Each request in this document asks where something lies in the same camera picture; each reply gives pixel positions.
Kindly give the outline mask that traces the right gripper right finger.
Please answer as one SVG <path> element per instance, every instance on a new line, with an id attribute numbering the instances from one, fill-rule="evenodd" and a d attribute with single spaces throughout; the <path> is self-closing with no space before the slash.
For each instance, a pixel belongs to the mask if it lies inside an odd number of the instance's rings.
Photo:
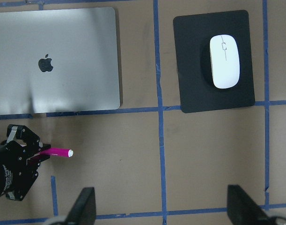
<path id="1" fill-rule="evenodd" d="M 227 216 L 233 225 L 271 225 L 269 217 L 239 185 L 227 187 Z"/>

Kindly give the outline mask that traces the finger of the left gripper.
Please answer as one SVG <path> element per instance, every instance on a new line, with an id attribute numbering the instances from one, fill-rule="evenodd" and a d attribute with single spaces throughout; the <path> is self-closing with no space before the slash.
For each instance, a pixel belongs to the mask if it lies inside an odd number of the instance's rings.
<path id="1" fill-rule="evenodd" d="M 51 148 L 50 144 L 40 143 L 38 146 L 38 152 L 43 152 Z"/>
<path id="2" fill-rule="evenodd" d="M 27 159 L 27 165 L 40 165 L 43 161 L 46 161 L 49 158 L 49 155 L 39 154 Z"/>

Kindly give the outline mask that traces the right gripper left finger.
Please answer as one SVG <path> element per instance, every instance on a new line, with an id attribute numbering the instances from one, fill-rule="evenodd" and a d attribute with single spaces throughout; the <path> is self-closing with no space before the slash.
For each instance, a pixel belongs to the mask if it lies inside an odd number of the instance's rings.
<path id="1" fill-rule="evenodd" d="M 65 225 L 93 225 L 96 220 L 94 187 L 85 187 L 64 220 Z"/>

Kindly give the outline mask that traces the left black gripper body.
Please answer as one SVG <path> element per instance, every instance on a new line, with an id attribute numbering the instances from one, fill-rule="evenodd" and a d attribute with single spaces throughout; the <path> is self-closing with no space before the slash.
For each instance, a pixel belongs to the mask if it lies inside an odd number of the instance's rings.
<path id="1" fill-rule="evenodd" d="M 27 159 L 39 155 L 40 137 L 24 125 L 10 124 L 0 144 L 0 197 L 22 201 L 38 178 L 39 165 Z"/>

